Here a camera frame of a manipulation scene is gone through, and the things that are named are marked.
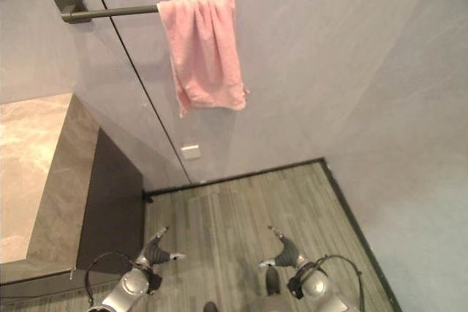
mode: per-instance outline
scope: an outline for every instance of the wooden floor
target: wooden floor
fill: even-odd
[[[342,254],[363,272],[367,311],[392,311],[362,245],[334,194],[322,166],[306,164],[154,197],[147,206],[146,238],[164,225],[167,251],[183,252],[183,261],[156,269],[163,277],[156,294],[134,311],[201,311],[213,300],[220,311],[261,311],[265,271],[257,263],[276,256],[282,244],[269,224],[296,242],[310,259]],[[348,299],[358,304],[354,272],[340,261],[324,266]],[[285,284],[292,268],[280,268],[283,295],[290,311],[313,311],[306,299],[294,300]],[[108,292],[99,289],[95,300]],[[86,311],[83,292],[5,306],[5,311]]]

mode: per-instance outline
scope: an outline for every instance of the towel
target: towel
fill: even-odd
[[[235,0],[157,4],[170,46],[180,117],[193,107],[246,106],[235,44]]]

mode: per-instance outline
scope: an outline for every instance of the black cable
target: black cable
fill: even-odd
[[[118,251],[109,251],[109,252],[105,252],[105,253],[99,255],[98,257],[96,257],[96,258],[94,259],[94,261],[88,266],[88,268],[86,268],[86,272],[85,272],[85,289],[86,289],[86,294],[88,295],[89,307],[93,307],[93,305],[94,305],[93,290],[92,290],[92,288],[91,288],[91,284],[89,283],[89,272],[90,272],[91,268],[92,268],[100,259],[103,259],[104,257],[110,256],[110,255],[119,255],[119,256],[122,256],[123,258],[127,259],[128,263],[130,263],[131,265],[134,264],[134,262],[130,259],[130,257],[128,257],[126,254],[123,254],[123,253],[118,252]]]
[[[319,258],[315,262],[315,266],[311,269],[310,273],[306,275],[306,277],[302,280],[305,281],[307,278],[309,278],[312,274],[314,274],[317,270],[320,269],[320,266],[323,265],[325,262],[327,262],[329,259],[343,259],[344,261],[348,262],[350,265],[352,265],[352,268],[354,268],[354,271],[356,272],[356,275],[358,277],[358,283],[359,283],[359,311],[365,312],[365,305],[364,305],[364,288],[363,288],[363,281],[362,281],[362,272],[358,269],[358,266],[348,259],[347,257],[344,257],[342,255],[325,255],[324,257]]]

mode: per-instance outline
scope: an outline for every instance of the wall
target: wall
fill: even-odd
[[[0,8],[1,103],[73,91],[147,189],[187,182],[108,19],[68,25],[53,0],[0,0]]]
[[[420,0],[327,152],[404,311],[468,304],[468,0]]]
[[[109,7],[158,0],[105,0]],[[323,156],[418,0],[236,0],[247,108],[178,117],[169,50],[158,15],[115,19],[125,45],[192,181]]]

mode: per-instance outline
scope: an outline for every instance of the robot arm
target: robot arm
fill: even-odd
[[[159,241],[168,229],[163,227],[149,240],[132,269],[122,276],[101,305],[91,307],[88,312],[127,312],[143,295],[153,294],[159,288],[162,278],[153,273],[153,266],[185,257],[183,254],[169,254],[159,248]]]
[[[313,262],[303,255],[296,245],[273,226],[268,226],[283,243],[282,252],[273,259],[259,263],[259,267],[294,267],[297,271],[287,284],[292,295],[301,299],[306,295],[317,304],[317,312],[359,312],[340,294],[338,287],[328,278],[320,265],[330,257]]]

